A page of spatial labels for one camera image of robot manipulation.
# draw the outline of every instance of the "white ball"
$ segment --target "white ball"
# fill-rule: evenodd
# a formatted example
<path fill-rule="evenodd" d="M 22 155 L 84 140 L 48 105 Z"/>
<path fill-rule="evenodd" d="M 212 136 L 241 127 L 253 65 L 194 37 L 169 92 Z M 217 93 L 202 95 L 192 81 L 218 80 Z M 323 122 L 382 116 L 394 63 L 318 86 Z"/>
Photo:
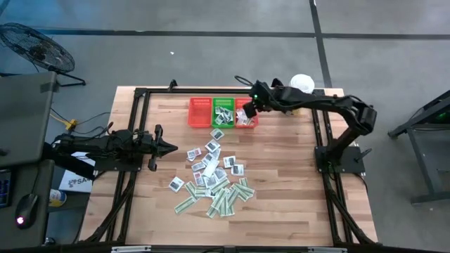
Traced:
<path fill-rule="evenodd" d="M 289 86 L 311 94 L 314 90 L 314 80 L 309 75 L 297 74 L 290 80 Z"/>

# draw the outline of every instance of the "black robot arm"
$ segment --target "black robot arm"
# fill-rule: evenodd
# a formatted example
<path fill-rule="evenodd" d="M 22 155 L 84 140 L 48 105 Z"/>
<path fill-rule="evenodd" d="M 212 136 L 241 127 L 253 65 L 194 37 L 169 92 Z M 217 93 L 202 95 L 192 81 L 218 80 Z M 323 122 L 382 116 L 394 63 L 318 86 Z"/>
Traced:
<path fill-rule="evenodd" d="M 348 124 L 347 130 L 326 148 L 326 157 L 339 164 L 344 149 L 358 136 L 369 134 L 375 125 L 377 112 L 354 96 L 317 96 L 286 86 L 270 89 L 265 82 L 256 81 L 250 89 L 252 101 L 243 106 L 247 117 L 258 112 L 277 110 L 286 112 L 298 108 L 310 108 L 342 115 Z"/>
<path fill-rule="evenodd" d="M 107 132 L 112 125 L 111 122 L 99 135 Z M 159 124 L 155 127 L 155 138 L 148 131 L 131 132 L 123 129 L 98 138 L 62 134 L 56 140 L 60 142 L 55 144 L 55 152 L 60 155 L 86 152 L 88 158 L 96 161 L 95 170 L 99 171 L 138 171 L 144 155 L 152 155 L 148 168 L 156 171 L 156 157 L 178 150 L 175 145 L 163 141 L 162 127 Z"/>

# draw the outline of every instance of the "green plastic basket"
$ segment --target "green plastic basket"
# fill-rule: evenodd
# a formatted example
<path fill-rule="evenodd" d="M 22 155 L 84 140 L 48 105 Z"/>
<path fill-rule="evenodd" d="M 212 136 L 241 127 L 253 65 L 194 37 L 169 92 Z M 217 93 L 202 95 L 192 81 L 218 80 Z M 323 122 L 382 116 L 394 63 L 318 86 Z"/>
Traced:
<path fill-rule="evenodd" d="M 216 106 L 226 108 L 233 112 L 233 120 L 227 124 L 216 124 L 217 114 L 215 112 Z M 233 128 L 234 127 L 234 98 L 213 98 L 212 99 L 212 121 L 211 125 L 214 128 Z"/>

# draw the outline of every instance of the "yellow cable connector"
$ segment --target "yellow cable connector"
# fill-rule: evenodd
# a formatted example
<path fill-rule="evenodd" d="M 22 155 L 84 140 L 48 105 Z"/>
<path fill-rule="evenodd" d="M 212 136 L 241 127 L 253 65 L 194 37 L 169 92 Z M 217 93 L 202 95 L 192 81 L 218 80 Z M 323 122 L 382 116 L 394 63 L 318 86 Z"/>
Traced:
<path fill-rule="evenodd" d="M 77 126 L 78 121 L 76 119 L 71 119 L 70 122 L 66 122 L 65 120 L 57 118 L 55 115 L 50 114 L 50 116 L 59 122 L 63 123 L 65 125 L 66 130 L 73 130 L 75 126 Z"/>
<path fill-rule="evenodd" d="M 76 119 L 71 119 L 70 122 L 66 122 L 65 124 L 65 130 L 73 130 L 75 126 L 77 126 L 78 121 Z"/>

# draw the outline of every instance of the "red plastic basket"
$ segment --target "red plastic basket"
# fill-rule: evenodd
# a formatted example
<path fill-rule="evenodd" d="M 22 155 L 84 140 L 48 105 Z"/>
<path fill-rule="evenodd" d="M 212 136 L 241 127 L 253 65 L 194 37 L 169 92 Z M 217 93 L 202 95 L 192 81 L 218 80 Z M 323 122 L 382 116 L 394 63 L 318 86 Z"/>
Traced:
<path fill-rule="evenodd" d="M 235 109 L 242 109 L 242 106 L 248 102 L 250 102 L 252 99 L 251 98 L 235 98 L 234 99 L 234 103 L 235 103 Z M 242 125 L 242 124 L 237 124 L 238 120 L 236 119 L 236 124 L 235 127 L 236 128 L 255 128 L 258 125 L 258 116 L 254 116 L 253 117 L 253 125 Z"/>
<path fill-rule="evenodd" d="M 189 100 L 188 125 L 191 127 L 210 127 L 212 98 L 191 98 Z"/>

